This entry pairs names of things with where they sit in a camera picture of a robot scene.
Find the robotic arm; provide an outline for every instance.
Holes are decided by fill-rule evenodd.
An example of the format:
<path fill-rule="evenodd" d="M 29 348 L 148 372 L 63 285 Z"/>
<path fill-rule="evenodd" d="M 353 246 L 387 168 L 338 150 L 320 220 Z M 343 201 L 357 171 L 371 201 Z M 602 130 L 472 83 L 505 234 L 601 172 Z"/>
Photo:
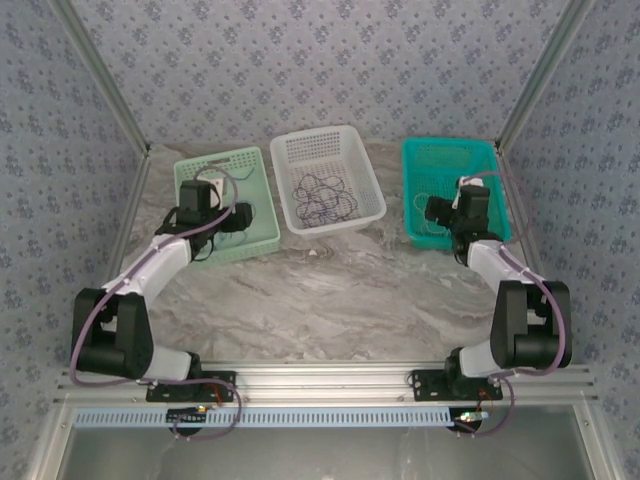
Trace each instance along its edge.
<path fill-rule="evenodd" d="M 124 281 L 91 326 L 80 350 L 78 370 L 130 379 L 184 380 L 192 376 L 194 362 L 189 353 L 154 345 L 148 306 L 209 242 L 213 249 L 216 233 L 242 231 L 251 225 L 251 205 L 237 203 L 234 211 L 215 227 L 185 238 L 176 237 L 222 217 L 225 209 L 220 209 L 219 204 L 212 206 L 213 188 L 204 180 L 183 182 L 179 205 L 167 214 L 151 245 L 133 265 L 102 288 L 85 288 L 78 294 L 73 315 L 73 348 L 96 304 L 107 291 Z M 157 254 L 141 265 L 141 260 L 153 250 Z"/>
<path fill-rule="evenodd" d="M 559 322 L 563 322 L 566 336 L 558 366 L 565 367 L 571 360 L 569 289 L 562 282 L 550 282 L 530 272 L 509 253 L 502 239 L 488 230 L 489 195 L 482 180 L 462 177 L 453 201 L 429 197 L 425 210 L 427 220 L 451 231 L 458 262 L 479 273 L 497 295 L 490 339 L 453 350 L 445 363 L 446 383 L 458 397 L 475 394 L 474 380 L 502 370 L 549 367 L 560 346 Z M 556 318 L 539 283 L 553 295 L 562 318 Z"/>

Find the blue plastic strip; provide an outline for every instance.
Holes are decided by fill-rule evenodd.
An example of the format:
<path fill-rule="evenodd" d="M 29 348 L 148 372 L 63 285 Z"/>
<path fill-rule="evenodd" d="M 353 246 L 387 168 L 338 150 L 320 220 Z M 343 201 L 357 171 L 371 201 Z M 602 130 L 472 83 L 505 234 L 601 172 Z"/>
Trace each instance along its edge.
<path fill-rule="evenodd" d="M 167 427 L 165 408 L 79 408 L 76 428 Z M 235 408 L 207 413 L 204 427 L 225 427 Z M 447 407 L 388 408 L 245 408 L 238 427 L 243 428 L 348 428 L 444 427 L 453 422 Z M 193 423 L 180 424 L 193 427 Z"/>

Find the patterned wallpaper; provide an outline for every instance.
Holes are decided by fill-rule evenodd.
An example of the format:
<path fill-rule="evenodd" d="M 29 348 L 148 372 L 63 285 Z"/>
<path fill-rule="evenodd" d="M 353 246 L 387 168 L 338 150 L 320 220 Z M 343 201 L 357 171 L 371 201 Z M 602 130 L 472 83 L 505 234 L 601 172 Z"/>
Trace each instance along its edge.
<path fill-rule="evenodd" d="M 566 0 L 73 0 L 150 142 L 496 138 Z"/>
<path fill-rule="evenodd" d="M 46 0 L 0 1 L 0 478 L 21 478 L 138 158 Z"/>
<path fill-rule="evenodd" d="M 640 478 L 640 4 L 599 0 L 509 154 L 548 274 L 573 295 L 576 356 Z"/>

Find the wire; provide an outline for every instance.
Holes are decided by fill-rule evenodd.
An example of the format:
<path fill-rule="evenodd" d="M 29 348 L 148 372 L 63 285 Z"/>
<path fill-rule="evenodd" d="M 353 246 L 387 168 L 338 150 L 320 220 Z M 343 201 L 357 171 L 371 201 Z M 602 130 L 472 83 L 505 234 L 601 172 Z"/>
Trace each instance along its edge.
<path fill-rule="evenodd" d="M 418 210 L 420 212 L 420 216 L 421 217 L 424 217 L 424 210 L 425 209 L 424 208 L 420 208 L 416 202 L 418 201 L 418 198 L 422 198 L 423 196 L 429 197 L 430 195 L 428 193 L 421 192 L 421 193 L 418 193 L 415 197 L 413 197 L 413 206 L 416 208 L 416 210 Z M 441 227 L 442 230 L 440 230 L 439 232 L 438 231 L 434 232 L 429 227 L 429 223 L 431 223 L 431 222 L 429 222 L 429 220 L 427 220 L 427 219 L 424 220 L 424 222 L 422 223 L 422 225 L 419 228 L 420 233 L 424 233 L 423 231 L 424 231 L 425 227 L 427 229 L 427 232 L 429 232 L 431 235 L 442 235 L 443 233 L 446 233 L 447 227 Z"/>
<path fill-rule="evenodd" d="M 307 173 L 292 196 L 298 203 L 296 215 L 306 228 L 346 221 L 358 210 L 358 201 L 347 190 L 344 180 L 336 175 L 320 178 Z"/>
<path fill-rule="evenodd" d="M 498 422 L 498 424 L 491 428 L 490 430 L 487 430 L 486 432 L 476 432 L 473 428 L 471 428 L 469 425 L 466 425 L 463 422 L 460 421 L 454 421 L 453 423 L 466 430 L 468 433 L 471 434 L 472 437 L 488 437 L 489 435 L 493 435 L 494 433 L 498 433 L 500 430 L 502 430 L 506 425 L 507 422 L 509 421 L 509 419 L 511 418 L 511 415 L 513 413 L 513 408 L 516 405 L 516 394 L 513 391 L 513 385 L 511 385 L 511 382 L 506 378 L 506 376 L 499 376 L 499 375 L 494 375 L 493 377 L 489 377 L 491 380 L 493 381 L 500 381 L 500 382 L 504 382 L 504 384 L 507 386 L 507 388 L 509 389 L 509 408 L 507 410 L 507 413 L 505 414 L 504 417 L 502 417 L 502 419 Z"/>
<path fill-rule="evenodd" d="M 83 380 L 80 380 L 78 378 L 78 372 L 77 372 L 77 366 L 78 366 L 78 359 L 80 357 L 80 351 L 82 350 L 82 346 L 84 345 L 84 341 L 86 340 L 87 335 L 89 334 L 89 329 L 91 328 L 91 325 L 93 325 L 93 322 L 95 322 L 96 318 L 98 317 L 98 314 L 106 307 L 107 303 L 109 302 L 109 300 L 111 300 L 111 298 L 115 295 L 115 293 L 118 290 L 120 290 L 124 285 L 126 285 L 126 282 L 128 282 L 128 280 L 133 278 L 133 276 L 136 273 L 138 273 L 142 269 L 142 267 L 144 267 L 147 264 L 147 262 L 149 260 L 151 260 L 158 252 L 162 251 L 163 248 L 165 248 L 167 245 L 173 243 L 174 241 L 176 241 L 178 239 L 184 239 L 184 238 L 190 237 L 192 235 L 196 235 L 198 233 L 205 232 L 205 231 L 211 229 L 212 227 L 215 227 L 216 225 L 220 224 L 229 215 L 231 215 L 231 212 L 235 208 L 236 202 L 238 201 L 238 185 L 236 184 L 236 182 L 233 179 L 233 177 L 231 177 L 226 171 L 224 171 L 221 168 L 216 167 L 214 165 L 207 165 L 207 166 L 204 166 L 204 167 L 200 168 L 196 172 L 196 174 L 194 175 L 194 179 L 198 178 L 198 175 L 201 172 L 203 172 L 205 170 L 209 170 L 209 169 L 216 170 L 216 171 L 222 173 L 231 182 L 231 186 L 233 187 L 233 198 L 231 200 L 231 205 L 229 205 L 229 208 L 227 208 L 227 210 L 222 215 L 220 215 L 217 219 L 215 219 L 214 221 L 212 221 L 212 222 L 210 222 L 210 223 L 208 223 L 206 225 L 203 225 L 202 227 L 197 227 L 197 228 L 194 228 L 192 230 L 188 230 L 186 232 L 182 232 L 182 233 L 179 233 L 177 235 L 173 235 L 173 236 L 169 237 L 168 239 L 160 242 L 160 244 L 158 245 L 157 248 L 149 250 L 149 252 L 147 252 L 147 254 L 144 257 L 142 257 L 137 263 L 135 263 L 129 269 L 129 272 L 122 278 L 122 280 L 120 280 L 116 285 L 114 285 L 111 289 L 109 289 L 107 291 L 107 293 L 98 301 L 98 303 L 93 308 L 91 313 L 89 313 L 89 316 L 87 317 L 86 322 L 82 326 L 82 329 L 80 330 L 80 334 L 78 335 L 78 339 L 76 340 L 76 346 L 73 349 L 73 353 L 71 355 L 71 365 L 69 367 L 69 376 L 70 376 L 71 381 L 73 382 L 74 385 L 76 385 L 78 387 L 109 387 L 109 386 L 113 386 L 113 385 L 122 385 L 123 383 L 128 383 L 128 382 L 131 381 L 128 378 L 121 378 L 121 379 L 117 379 L 117 380 L 109 380 L 109 381 L 106 381 L 106 382 L 85 382 Z"/>
<path fill-rule="evenodd" d="M 482 409 L 482 397 L 485 397 L 489 399 L 489 401 L 491 402 L 491 407 L 489 409 L 489 416 L 491 416 L 493 414 L 493 397 L 491 396 L 491 394 L 487 392 L 484 388 L 479 388 L 478 397 L 480 399 L 478 400 L 478 406 L 476 408 L 476 411 L 479 412 Z"/>
<path fill-rule="evenodd" d="M 198 178 L 198 175 L 200 173 L 202 173 L 203 171 L 206 170 L 215 170 L 218 171 L 220 173 L 222 173 L 227 179 L 229 179 L 229 182 L 231 183 L 231 186 L 233 187 L 233 198 L 231 199 L 231 205 L 229 205 L 229 207 L 227 208 L 227 210 L 220 215 L 217 219 L 213 220 L 212 222 L 203 225 L 201 227 L 197 227 L 194 228 L 192 230 L 188 230 L 186 232 L 182 232 L 179 233 L 177 235 L 173 235 L 171 237 L 169 237 L 168 239 L 160 242 L 160 244 L 158 245 L 157 248 L 149 250 L 149 252 L 147 252 L 147 254 L 142 257 L 138 262 L 136 262 L 128 271 L 128 273 L 126 275 L 124 275 L 124 277 L 122 278 L 122 280 L 120 280 L 116 285 L 114 285 L 111 289 L 109 289 L 105 295 L 98 301 L 98 303 L 96 304 L 96 306 L 93 308 L 93 310 L 91 311 L 91 313 L 89 313 L 89 316 L 87 317 L 87 320 L 85 321 L 84 325 L 82 326 L 82 329 L 80 330 L 80 334 L 78 335 L 78 339 L 76 340 L 76 346 L 73 349 L 73 353 L 71 355 L 71 365 L 69 367 L 69 377 L 71 379 L 71 382 L 79 387 L 109 387 L 109 386 L 114 386 L 114 385 L 122 385 L 124 383 L 129 383 L 132 380 L 128 379 L 128 378 L 119 378 L 116 380 L 109 380 L 109 381 L 105 381 L 105 382 L 85 382 L 84 380 L 80 380 L 78 378 L 78 359 L 80 357 L 80 351 L 82 350 L 82 346 L 84 345 L 84 342 L 87 338 L 87 335 L 89 334 L 89 330 L 91 329 L 91 326 L 93 325 L 93 323 L 96 321 L 96 318 L 98 317 L 98 314 L 104 309 L 106 308 L 107 303 L 109 302 L 109 300 L 111 300 L 111 298 L 115 295 L 115 293 L 120 290 L 124 285 L 126 285 L 126 283 L 128 282 L 128 280 L 130 280 L 131 278 L 133 278 L 133 276 L 139 272 L 146 264 L 149 260 L 151 260 L 156 254 L 158 254 L 158 252 L 162 251 L 163 248 L 165 248 L 166 246 L 170 245 L 171 243 L 173 243 L 174 241 L 178 240 L 178 239 L 184 239 L 184 238 L 188 238 L 192 235 L 197 235 L 198 233 L 202 233 L 205 232 L 209 229 L 211 229 L 212 227 L 215 227 L 216 225 L 220 224 L 221 222 L 223 222 L 229 215 L 231 215 L 231 212 L 233 211 L 233 209 L 235 208 L 236 202 L 238 201 L 238 185 L 236 184 L 235 180 L 233 179 L 233 177 L 231 177 L 225 170 L 216 167 L 214 165 L 207 165 L 204 166 L 202 168 L 200 168 L 196 174 L 194 175 L 194 179 Z M 157 382 L 157 379 L 148 379 L 148 378 L 142 378 L 140 379 L 140 381 L 143 382 L 151 382 L 151 383 L 155 383 Z M 195 378 L 195 379 L 189 379 L 189 380 L 163 380 L 162 381 L 163 384 L 167 384 L 167 385 L 196 385 L 196 384 L 200 384 L 200 383 L 216 383 L 218 385 L 222 385 L 223 387 L 229 389 L 230 391 L 234 392 L 236 394 L 236 398 L 238 400 L 238 413 L 236 414 L 236 417 L 234 418 L 234 422 L 232 422 L 232 424 L 230 425 L 230 427 L 228 427 L 227 429 L 225 429 L 223 432 L 219 432 L 219 434 L 217 434 L 217 436 L 213 437 L 213 438 L 218 438 L 219 436 L 221 436 L 220 434 L 224 434 L 226 435 L 227 433 L 229 433 L 231 430 L 233 430 L 233 428 L 235 428 L 235 425 L 240 421 L 240 413 L 242 410 L 242 400 L 240 398 L 240 395 L 237 393 L 236 388 L 227 382 L 223 382 L 222 380 L 216 380 L 216 379 L 211 379 L 211 378 Z"/>
<path fill-rule="evenodd" d="M 220 385 L 226 388 L 227 390 L 229 390 L 230 392 L 233 392 L 235 399 L 238 402 L 238 409 L 236 410 L 236 414 L 233 416 L 233 420 L 231 421 L 229 426 L 225 427 L 223 430 L 220 430 L 219 432 L 216 432 L 216 433 L 197 435 L 194 437 L 185 437 L 184 435 L 180 435 L 180 433 L 178 432 L 178 424 L 183 418 L 188 417 L 190 414 L 183 413 L 178 415 L 178 417 L 173 422 L 173 427 L 171 428 L 176 440 L 185 440 L 187 442 L 201 442 L 205 440 L 215 440 L 217 438 L 222 438 L 225 435 L 231 433 L 233 430 L 235 430 L 238 423 L 240 423 L 240 420 L 242 420 L 242 409 L 243 409 L 242 397 L 240 396 L 238 389 L 231 383 L 225 382 L 224 380 L 219 380 L 217 378 L 194 378 L 191 380 L 171 380 L 171 381 L 163 380 L 162 383 L 166 385 L 197 385 L 200 383 Z"/>
<path fill-rule="evenodd" d="M 562 311 L 560 309 L 560 305 L 558 305 L 558 302 L 553 297 L 553 294 L 544 285 L 542 280 L 540 280 L 540 278 L 537 275 L 534 275 L 533 273 L 531 273 L 531 270 L 529 270 L 529 268 L 525 267 L 524 269 L 521 269 L 519 262 L 517 260 L 515 260 L 515 258 L 511 255 L 511 253 L 509 253 L 509 250 L 506 248 L 506 245 L 509 245 L 509 244 L 512 244 L 512 243 L 517 243 L 517 242 L 521 241 L 522 239 L 524 239 L 529 234 L 529 231 L 533 227 L 533 221 L 534 221 L 533 197 L 529 193 L 529 190 L 524 185 L 524 183 L 518 177 L 516 177 L 515 175 L 511 175 L 509 173 L 480 172 L 480 173 L 476 173 L 476 174 L 472 175 L 470 178 L 484 178 L 484 177 L 500 177 L 500 178 L 503 178 L 503 179 L 511 180 L 521 190 L 521 192 L 523 193 L 523 195 L 525 196 L 525 199 L 526 199 L 525 203 L 527 205 L 527 210 L 528 210 L 528 212 L 527 212 L 528 213 L 528 215 L 527 215 L 527 223 L 526 223 L 525 227 L 522 229 L 522 232 L 520 232 L 519 235 L 516 235 L 515 237 L 511 238 L 509 241 L 502 243 L 502 245 L 500 246 L 500 248 L 498 250 L 498 255 L 511 268 L 516 270 L 522 276 L 524 276 L 524 277 L 528 278 L 529 280 L 531 280 L 542 291 L 542 293 L 546 297 L 547 301 L 551 305 L 551 310 L 553 311 L 553 314 L 554 314 L 554 316 L 555 316 L 555 318 L 556 318 L 556 320 L 558 322 L 558 351 L 556 352 L 556 355 L 555 355 L 555 357 L 553 359 L 553 362 L 551 362 L 551 365 L 549 365 L 547 368 L 545 368 L 544 370 L 541 370 L 541 371 L 531 370 L 531 369 L 527 369 L 527 368 L 517 368 L 515 371 L 517 373 L 523 373 L 525 375 L 532 375 L 532 376 L 536 376 L 536 377 L 542 377 L 542 376 L 545 376 L 545 375 L 549 375 L 550 373 L 554 372 L 558 368 L 560 363 L 562 363 L 562 357 L 564 356 L 564 350 L 565 350 L 566 341 L 567 341 L 566 340 L 566 337 L 567 337 L 567 335 L 566 335 L 566 325 L 565 325 L 565 322 L 564 322 L 564 317 L 562 316 Z"/>
<path fill-rule="evenodd" d="M 555 299 L 555 297 L 553 296 L 551 291 L 546 287 L 544 282 L 540 279 L 540 277 L 538 277 L 537 275 L 532 273 L 531 270 L 528 267 L 521 268 L 520 263 L 511 255 L 511 253 L 507 249 L 507 245 L 512 244 L 512 243 L 517 243 L 517 242 L 521 241 L 522 239 L 524 239 L 529 234 L 529 231 L 533 227 L 533 221 L 534 221 L 534 218 L 533 218 L 534 217 L 533 197 L 529 193 L 529 190 L 527 189 L 527 187 L 515 175 L 511 175 L 511 174 L 508 174 L 508 173 L 501 173 L 501 172 L 481 172 L 481 173 L 477 173 L 475 175 L 472 175 L 471 178 L 483 178 L 483 177 L 490 177 L 490 176 L 505 178 L 505 179 L 509 179 L 509 180 L 513 181 L 518 186 L 518 188 L 520 188 L 521 192 L 524 194 L 524 196 L 526 198 L 526 205 L 528 207 L 527 223 L 526 223 L 525 227 L 522 229 L 522 232 L 520 232 L 519 235 L 516 235 L 515 237 L 512 237 L 507 242 L 502 242 L 502 244 L 500 245 L 500 247 L 498 249 L 498 255 L 500 256 L 500 258 L 502 258 L 505 261 L 505 263 L 507 265 L 509 265 L 514 270 L 516 270 L 518 273 L 520 273 L 525 278 L 531 280 L 540 289 L 540 291 L 543 293 L 543 295 L 545 296 L 545 298 L 549 302 L 549 305 L 551 305 L 551 310 L 553 311 L 553 316 L 555 317 L 555 319 L 557 321 L 557 324 L 558 324 L 558 351 L 556 352 L 556 355 L 553 358 L 553 361 L 551 362 L 551 365 L 549 365 L 544 370 L 533 370 L 533 369 L 529 369 L 529 368 L 516 368 L 516 369 L 513 369 L 513 370 L 500 372 L 498 374 L 495 374 L 495 375 L 489 377 L 490 380 L 492 380 L 492 381 L 496 381 L 497 380 L 497 381 L 500 381 L 500 382 L 504 382 L 505 385 L 507 385 L 507 387 L 509 389 L 509 399 L 510 399 L 509 400 L 509 409 L 507 410 L 507 413 L 502 418 L 502 420 L 500 420 L 500 422 L 495 427 L 493 427 L 492 429 L 490 429 L 490 430 L 488 430 L 486 432 L 476 433 L 475 430 L 473 430 L 468 425 L 465 425 L 465 424 L 463 424 L 461 422 L 454 422 L 454 423 L 456 423 L 456 425 L 458 425 L 459 427 L 461 427 L 461 428 L 463 428 L 465 430 L 468 430 L 470 433 L 472 433 L 473 436 L 476 436 L 476 437 L 485 437 L 485 436 L 492 435 L 494 433 L 499 432 L 500 430 L 502 430 L 504 428 L 504 426 L 507 424 L 507 421 L 511 417 L 511 414 L 513 412 L 513 408 L 515 406 L 515 393 L 513 391 L 513 386 L 511 385 L 511 382 L 507 379 L 507 377 L 510 377 L 510 376 L 515 375 L 517 373 L 524 374 L 524 375 L 536 376 L 536 377 L 542 377 L 542 376 L 549 375 L 549 374 L 553 373 L 554 371 L 556 371 L 558 369 L 558 367 L 562 363 L 562 358 L 564 357 L 564 350 L 566 348 L 566 342 L 567 342 L 566 325 L 565 325 L 564 317 L 562 316 L 562 310 L 560 309 L 560 305 L 558 305 L 557 300 Z"/>

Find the glass panel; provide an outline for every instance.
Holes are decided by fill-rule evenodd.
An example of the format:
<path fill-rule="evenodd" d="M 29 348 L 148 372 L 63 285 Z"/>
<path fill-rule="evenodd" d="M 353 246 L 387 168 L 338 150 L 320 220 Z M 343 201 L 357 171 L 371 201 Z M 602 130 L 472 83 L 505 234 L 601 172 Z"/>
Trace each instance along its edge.
<path fill-rule="evenodd" d="M 496 409 L 494 418 L 503 411 Z M 238 429 L 176 442 L 164 429 L 75 429 L 59 480 L 590 479 L 571 408 L 518 408 L 495 437 L 436 428 Z"/>

